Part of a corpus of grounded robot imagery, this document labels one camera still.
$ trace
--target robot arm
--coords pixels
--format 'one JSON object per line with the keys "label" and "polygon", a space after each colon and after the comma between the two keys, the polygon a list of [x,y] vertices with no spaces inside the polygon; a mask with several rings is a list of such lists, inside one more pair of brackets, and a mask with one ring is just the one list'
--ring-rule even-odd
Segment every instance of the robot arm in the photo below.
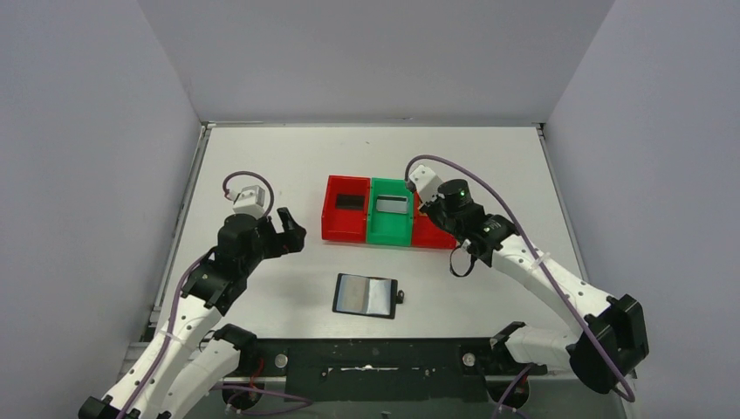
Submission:
{"label": "robot arm", "polygon": [[464,180],[443,182],[429,167],[418,166],[408,178],[419,194],[425,213],[438,228],[453,235],[472,257],[514,278],[547,304],[569,330],[537,329],[516,322],[491,339],[491,348],[521,363],[537,363],[572,370],[592,390],[606,394],[615,386],[611,372],[580,324],[540,269],[547,268],[573,304],[578,316],[623,373],[632,371],[648,355],[645,320],[640,303],[629,295],[621,299],[581,281],[549,255],[532,254],[516,226],[504,216],[487,214],[473,202]]}
{"label": "robot arm", "polygon": [[[303,250],[305,229],[286,208],[277,209],[283,232],[277,233],[264,213],[264,193],[259,187],[228,196],[236,214],[224,220],[218,243],[187,272],[178,289],[175,315],[154,336],[134,367],[102,399],[89,397],[79,410],[80,419],[148,419],[164,406],[184,415],[192,395],[204,395],[218,380],[240,366],[256,342],[254,334],[232,325],[216,332],[213,347],[203,359],[183,370],[202,337],[218,323],[247,288],[247,278],[265,259]],[[195,403],[200,397],[192,400]]]}

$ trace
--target white table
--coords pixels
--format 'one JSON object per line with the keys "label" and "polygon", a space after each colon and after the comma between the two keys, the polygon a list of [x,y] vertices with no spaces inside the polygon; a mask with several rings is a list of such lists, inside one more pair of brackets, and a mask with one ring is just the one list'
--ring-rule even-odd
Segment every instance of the white table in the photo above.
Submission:
{"label": "white table", "polygon": [[[321,239],[327,176],[401,179],[418,154],[449,158],[473,170],[507,200],[538,247],[578,272],[565,219],[534,127],[215,127],[197,177],[182,239],[168,281],[168,313],[182,272],[215,245],[232,211],[223,178],[237,170],[264,175],[275,188],[276,208],[288,207],[308,230],[305,249],[263,261],[223,323],[260,338],[487,337],[514,320],[564,328],[547,306],[519,283],[478,264],[467,278],[448,272],[449,251],[350,245]],[[434,162],[443,179],[461,177]],[[236,178],[231,188],[257,181]],[[502,213],[471,183],[474,199]],[[275,224],[280,229],[279,220]],[[457,259],[462,265],[467,258]],[[406,293],[395,319],[332,312],[340,272],[396,278]]]}

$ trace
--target gray wall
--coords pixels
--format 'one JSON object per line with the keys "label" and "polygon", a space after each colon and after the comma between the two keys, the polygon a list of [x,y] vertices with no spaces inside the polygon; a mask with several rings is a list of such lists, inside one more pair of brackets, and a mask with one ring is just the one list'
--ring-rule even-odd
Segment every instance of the gray wall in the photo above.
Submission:
{"label": "gray wall", "polygon": [[591,280],[647,315],[647,417],[737,417],[740,3],[618,0],[545,127]]}
{"label": "gray wall", "polygon": [[543,122],[613,0],[140,0],[202,120]]}
{"label": "gray wall", "polygon": [[134,0],[0,13],[0,416],[77,417],[145,324],[198,119]]}

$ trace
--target red container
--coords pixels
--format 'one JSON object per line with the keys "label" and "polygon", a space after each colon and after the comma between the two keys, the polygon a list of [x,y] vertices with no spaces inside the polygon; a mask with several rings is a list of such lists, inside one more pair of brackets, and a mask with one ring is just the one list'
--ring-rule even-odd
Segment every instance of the red container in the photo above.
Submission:
{"label": "red container", "polygon": [[420,205],[419,195],[414,194],[414,227],[411,230],[411,246],[431,249],[455,249],[455,246],[457,246],[455,238],[437,228],[428,216],[419,212]]}
{"label": "red container", "polygon": [[370,178],[329,176],[321,213],[321,238],[365,243]]}

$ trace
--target green bin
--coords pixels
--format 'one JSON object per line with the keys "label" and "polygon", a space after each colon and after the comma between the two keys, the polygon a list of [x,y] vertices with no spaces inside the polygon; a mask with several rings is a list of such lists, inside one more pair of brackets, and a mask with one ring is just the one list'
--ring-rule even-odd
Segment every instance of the green bin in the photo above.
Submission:
{"label": "green bin", "polygon": [[414,196],[400,179],[374,177],[367,208],[367,243],[410,246]]}

